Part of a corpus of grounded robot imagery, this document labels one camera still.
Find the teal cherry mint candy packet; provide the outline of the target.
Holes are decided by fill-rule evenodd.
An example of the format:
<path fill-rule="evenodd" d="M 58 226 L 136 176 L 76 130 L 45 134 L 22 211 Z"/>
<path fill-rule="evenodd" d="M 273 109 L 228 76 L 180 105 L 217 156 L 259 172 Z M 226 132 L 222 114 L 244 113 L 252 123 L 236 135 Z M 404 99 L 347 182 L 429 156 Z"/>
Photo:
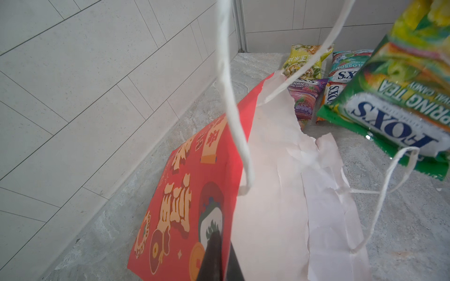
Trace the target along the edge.
<path fill-rule="evenodd" d="M 373 50 L 361 49 L 336 52 L 333 54 L 329 81 L 348 83 L 371 57 Z"/>

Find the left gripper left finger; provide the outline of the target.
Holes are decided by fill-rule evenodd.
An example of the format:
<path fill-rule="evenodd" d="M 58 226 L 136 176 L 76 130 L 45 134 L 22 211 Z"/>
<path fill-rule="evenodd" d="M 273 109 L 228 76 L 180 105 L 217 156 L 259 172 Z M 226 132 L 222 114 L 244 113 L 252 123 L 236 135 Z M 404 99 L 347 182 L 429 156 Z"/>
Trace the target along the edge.
<path fill-rule="evenodd" d="M 221 281 L 221 235 L 212 233 L 198 273 L 197 281 Z"/>

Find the yellow green snack packet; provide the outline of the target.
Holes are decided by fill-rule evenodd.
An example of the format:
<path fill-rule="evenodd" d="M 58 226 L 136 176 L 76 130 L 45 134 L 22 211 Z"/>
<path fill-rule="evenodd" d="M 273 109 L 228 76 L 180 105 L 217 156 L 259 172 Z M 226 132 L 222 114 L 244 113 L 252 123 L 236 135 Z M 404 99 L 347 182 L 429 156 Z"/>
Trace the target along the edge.
<path fill-rule="evenodd" d="M 284 63 L 283 74 L 289 78 L 305 65 L 310 58 L 320 49 L 321 45 L 293 44 L 289 57 Z M 301 77 L 302 80 L 320 80 L 325 75 L 325 60 L 332 54 L 334 45 L 327 48 L 326 52 L 309 68 Z"/>

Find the purple raspberry candy packet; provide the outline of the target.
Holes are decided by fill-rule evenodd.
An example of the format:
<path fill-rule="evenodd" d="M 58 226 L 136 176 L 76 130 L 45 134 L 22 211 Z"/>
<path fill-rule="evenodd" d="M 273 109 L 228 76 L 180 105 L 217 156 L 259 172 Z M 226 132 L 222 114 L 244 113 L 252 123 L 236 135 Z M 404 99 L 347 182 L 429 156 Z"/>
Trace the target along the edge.
<path fill-rule="evenodd" d="M 313 117 L 316 100 L 325 90 L 328 79 L 295 80 L 288 91 L 294 99 L 294 111 L 301 129 L 304 129 Z"/>

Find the red paper gift bag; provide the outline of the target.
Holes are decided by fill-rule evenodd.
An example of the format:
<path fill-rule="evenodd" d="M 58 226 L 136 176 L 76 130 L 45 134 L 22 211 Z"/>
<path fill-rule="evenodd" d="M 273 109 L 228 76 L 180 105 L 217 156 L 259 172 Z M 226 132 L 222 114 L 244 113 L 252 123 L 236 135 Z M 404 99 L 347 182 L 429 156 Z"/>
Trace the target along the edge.
<path fill-rule="evenodd" d="M 144 281 L 196 281 L 212 233 L 245 281 L 369 281 L 370 265 L 331 134 L 304 134 L 276 71 L 240 102 L 230 75 L 232 3 L 217 4 L 217 86 L 225 112 L 167 160 L 128 260 Z"/>

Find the green spring tea candy packet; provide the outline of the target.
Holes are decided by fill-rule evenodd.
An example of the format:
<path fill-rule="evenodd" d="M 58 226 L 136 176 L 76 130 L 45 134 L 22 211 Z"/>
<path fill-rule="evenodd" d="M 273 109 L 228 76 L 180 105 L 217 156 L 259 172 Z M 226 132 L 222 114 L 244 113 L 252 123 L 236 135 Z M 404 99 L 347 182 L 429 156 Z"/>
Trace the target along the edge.
<path fill-rule="evenodd" d="M 318 116 L 369 136 L 390 156 L 418 148 L 416 170 L 445 179 L 450 169 L 450 3 L 413 1 Z"/>

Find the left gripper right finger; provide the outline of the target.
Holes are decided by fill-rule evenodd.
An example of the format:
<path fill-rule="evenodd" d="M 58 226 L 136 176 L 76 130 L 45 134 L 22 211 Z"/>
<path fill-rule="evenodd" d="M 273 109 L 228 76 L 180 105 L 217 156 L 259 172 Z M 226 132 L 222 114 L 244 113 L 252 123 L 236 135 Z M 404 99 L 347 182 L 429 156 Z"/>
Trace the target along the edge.
<path fill-rule="evenodd" d="M 233 244 L 230 245 L 230 256 L 226 274 L 227 281 L 245 281 Z"/>

